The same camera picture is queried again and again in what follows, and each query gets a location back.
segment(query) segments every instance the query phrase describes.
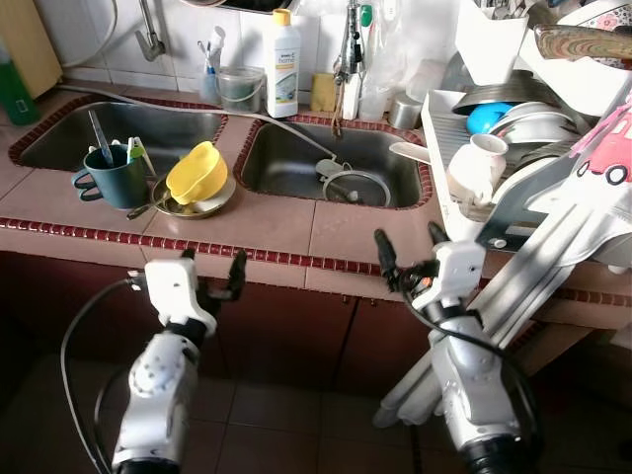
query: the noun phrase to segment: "tiled countertop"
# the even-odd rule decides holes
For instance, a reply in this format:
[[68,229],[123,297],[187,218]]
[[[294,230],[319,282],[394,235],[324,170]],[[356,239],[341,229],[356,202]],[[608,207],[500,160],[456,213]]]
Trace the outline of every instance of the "tiled countertop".
[[[186,93],[90,86],[135,97],[197,101]],[[47,117],[77,97],[81,94],[53,91],[39,102],[39,108]],[[244,152],[252,124],[250,118],[231,117],[219,135],[216,146],[230,168]],[[431,256],[427,224],[441,222],[434,192],[416,207],[381,209],[261,195],[239,185],[231,201],[208,219],[180,220],[150,210],[128,221],[123,211],[102,200],[80,201],[70,185],[70,173],[14,164],[8,148],[30,129],[11,126],[0,113],[0,250],[139,268],[148,260],[173,257],[193,246],[198,250],[201,275],[226,277],[228,257],[236,248],[246,248],[250,281],[398,299],[377,276],[373,230],[384,228],[399,264],[409,265]],[[423,176],[429,190],[428,174]],[[484,277],[492,277],[507,257],[490,253]],[[567,290],[568,299],[581,301],[583,292],[607,293],[613,296],[613,305],[632,305],[629,272],[616,276],[604,265],[585,263],[567,286],[576,290],[576,294]],[[590,294],[586,301],[593,301]]]

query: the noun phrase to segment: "white cup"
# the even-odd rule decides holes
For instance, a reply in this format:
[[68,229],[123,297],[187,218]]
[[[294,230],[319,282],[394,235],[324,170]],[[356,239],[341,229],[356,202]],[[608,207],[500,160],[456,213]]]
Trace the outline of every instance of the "white cup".
[[498,136],[477,133],[456,152],[447,167],[447,186],[456,200],[485,206],[503,175],[507,144]]

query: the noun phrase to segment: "metal cup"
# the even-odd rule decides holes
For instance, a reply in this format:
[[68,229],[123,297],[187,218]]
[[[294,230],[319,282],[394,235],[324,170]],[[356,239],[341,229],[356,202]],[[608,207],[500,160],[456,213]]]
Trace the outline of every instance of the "metal cup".
[[[83,159],[84,170],[72,177],[72,186],[79,190],[81,200],[104,199],[118,209],[132,209],[147,202],[148,189],[142,160],[135,159],[127,164],[126,145],[110,145],[114,167],[110,168],[101,149],[88,153]],[[93,181],[78,183],[90,175]]]

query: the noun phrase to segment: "sink basin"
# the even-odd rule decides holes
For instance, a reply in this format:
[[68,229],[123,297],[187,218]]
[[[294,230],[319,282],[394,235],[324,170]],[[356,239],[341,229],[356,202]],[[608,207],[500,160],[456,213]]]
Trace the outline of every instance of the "sink basin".
[[[399,136],[385,131],[344,128],[342,138],[326,125],[292,123],[302,133],[338,155],[339,163],[380,178],[391,193],[389,207],[408,207],[420,200],[422,187],[416,162],[388,150]],[[252,191],[296,198],[322,199],[323,183],[314,167],[329,158],[292,133],[272,124],[261,126],[241,170],[244,184]]]
[[96,102],[79,107],[63,117],[20,155],[25,166],[77,171],[83,166],[88,146],[96,144],[88,111],[95,111],[108,139],[127,144],[139,136],[159,175],[166,174],[201,141],[211,140],[222,116],[169,112],[114,102]]

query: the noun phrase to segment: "black cable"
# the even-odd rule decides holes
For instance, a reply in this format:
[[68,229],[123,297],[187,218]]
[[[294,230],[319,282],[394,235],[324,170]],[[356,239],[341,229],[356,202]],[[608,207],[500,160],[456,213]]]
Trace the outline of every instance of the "black cable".
[[97,446],[97,454],[99,455],[101,462],[103,462],[106,466],[111,466],[112,461],[107,454],[106,444],[104,443],[103,437],[101,436],[101,405],[103,401],[108,398],[108,394],[114,387],[117,379],[125,372],[128,372],[129,369],[127,367],[122,367],[116,370],[108,379],[106,384],[101,387],[99,390],[99,394],[97,395],[97,401],[95,402],[95,410],[93,415],[94,425],[92,426],[92,434],[95,439],[95,445]]
[[66,330],[66,334],[64,334],[63,336],[63,341],[61,342],[61,348],[59,350],[61,378],[63,380],[63,388],[66,394],[68,407],[70,408],[70,415],[72,416],[72,420],[75,424],[75,428],[77,429],[77,433],[79,434],[79,438],[81,439],[81,443],[83,444],[84,449],[88,453],[88,456],[90,457],[90,460],[94,464],[97,471],[99,471],[101,474],[110,474],[110,466],[103,464],[103,461],[100,459],[97,449],[86,436],[85,425],[77,408],[77,400],[72,388],[72,381],[70,380],[70,376],[68,374],[68,346],[70,345],[70,341],[72,340],[73,333],[75,332],[79,324],[83,321],[83,319],[90,313],[90,311],[92,311],[93,307],[115,289],[127,284],[131,284],[131,282],[132,280],[127,278],[119,280],[106,286],[97,294],[95,294],[92,298],[90,298],[90,300],[81,308],[81,310],[79,310],[77,315],[70,322],[70,325]]
[[410,270],[407,269],[403,271],[400,275],[400,288],[402,288],[402,295],[404,297],[404,302],[408,309],[426,326],[431,329],[434,329],[445,336],[453,337],[456,339],[460,339],[466,343],[470,343],[474,346],[477,346],[481,349],[484,349],[495,356],[498,356],[501,361],[504,363],[505,367],[510,370],[510,374],[513,376],[513,379],[516,383],[516,388],[518,390],[518,394],[520,396],[520,400],[524,407],[524,410],[529,418],[529,422],[531,424],[531,439],[530,439],[530,450],[535,456],[539,456],[543,441],[542,441],[542,427],[539,417],[537,415],[537,402],[535,400],[535,396],[531,391],[531,387],[528,383],[528,379],[522,369],[510,358],[510,356],[501,348],[493,346],[485,341],[481,341],[480,339],[473,338],[466,334],[457,333],[455,331],[450,331],[449,329],[442,328],[439,324],[431,321],[425,314],[418,311],[415,306],[413,306],[413,301],[411,298],[410,292],[406,289],[406,287],[402,284],[408,276],[410,275]]

